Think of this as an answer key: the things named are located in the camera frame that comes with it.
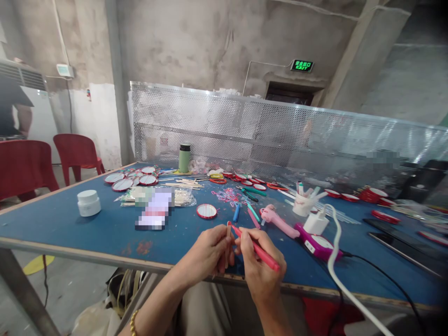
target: gold bracelet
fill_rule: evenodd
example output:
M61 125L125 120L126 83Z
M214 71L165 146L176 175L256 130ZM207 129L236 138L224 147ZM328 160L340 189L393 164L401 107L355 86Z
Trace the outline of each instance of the gold bracelet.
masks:
M134 321L135 321L135 317L137 316L138 312L139 312L139 309L134 311L134 313L132 314L132 317L131 317L131 336L137 336L137 333L135 332Z

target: black shirt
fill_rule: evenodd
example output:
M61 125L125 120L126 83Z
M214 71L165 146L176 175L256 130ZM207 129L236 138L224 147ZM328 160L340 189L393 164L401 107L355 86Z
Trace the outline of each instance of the black shirt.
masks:
M34 107L16 81L0 74L0 135L20 134L14 128L13 105Z

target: metal table frame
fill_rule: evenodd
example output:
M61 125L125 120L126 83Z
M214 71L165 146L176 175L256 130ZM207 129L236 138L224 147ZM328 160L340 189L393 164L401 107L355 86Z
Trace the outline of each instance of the metal table frame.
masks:
M116 170L123 169L131 165L133 164L118 168ZM98 176L81 181L79 183L84 183L95 178L98 178ZM66 189L72 188L73 186L75 186L75 184L65 188L61 188L52 193L42 195L27 202L20 203L10 208L0 210L0 215L18 209L31 202L38 202L40 199L43 199L55 193L62 192ZM60 333L58 332L47 310L43 306L33 286L28 281L26 275L23 273L22 267L19 265L17 259L11 251L12 249L40 254L49 254L56 257L98 263L107 266L138 269L159 274L166 274L174 266L170 264L120 257L100 252L92 252L87 250L61 247L57 245L48 245L31 241L0 237L0 283L5 287L9 296L15 302L16 306L19 308L22 314L27 318L29 325L33 328L34 332L42 336L59 336ZM234 274L224 274L222 276L217 276L214 278L214 282L245 286L244 277ZM316 298L331 301L339 300L339 292L337 290L328 288L282 283L282 291L313 296ZM411 312L409 303L406 301L386 299L365 294L354 293L354 295L360 301L370 307ZM415 306L423 312L437 311L437 308L432 306L422 305L418 303L416 303Z

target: metal partition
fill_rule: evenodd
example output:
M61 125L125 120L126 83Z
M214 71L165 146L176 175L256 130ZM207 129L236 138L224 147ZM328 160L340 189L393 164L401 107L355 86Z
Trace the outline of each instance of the metal partition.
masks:
M177 161L190 142L225 170L392 196L418 165L448 160L445 127L162 84L131 92L137 161Z

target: green exit sign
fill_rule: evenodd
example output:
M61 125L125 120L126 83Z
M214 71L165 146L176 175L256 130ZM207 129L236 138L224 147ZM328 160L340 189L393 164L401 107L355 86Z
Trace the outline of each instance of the green exit sign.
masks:
M314 63L302 60L294 60L291 66L292 71L311 72Z

